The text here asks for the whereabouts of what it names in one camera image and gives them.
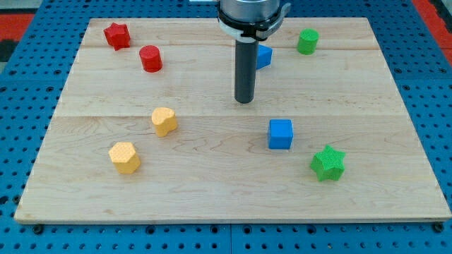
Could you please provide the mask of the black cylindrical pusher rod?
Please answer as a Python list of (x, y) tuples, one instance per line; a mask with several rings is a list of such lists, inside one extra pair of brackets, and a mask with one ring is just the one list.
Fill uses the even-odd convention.
[(241, 104), (254, 99), (258, 42), (235, 42), (234, 98)]

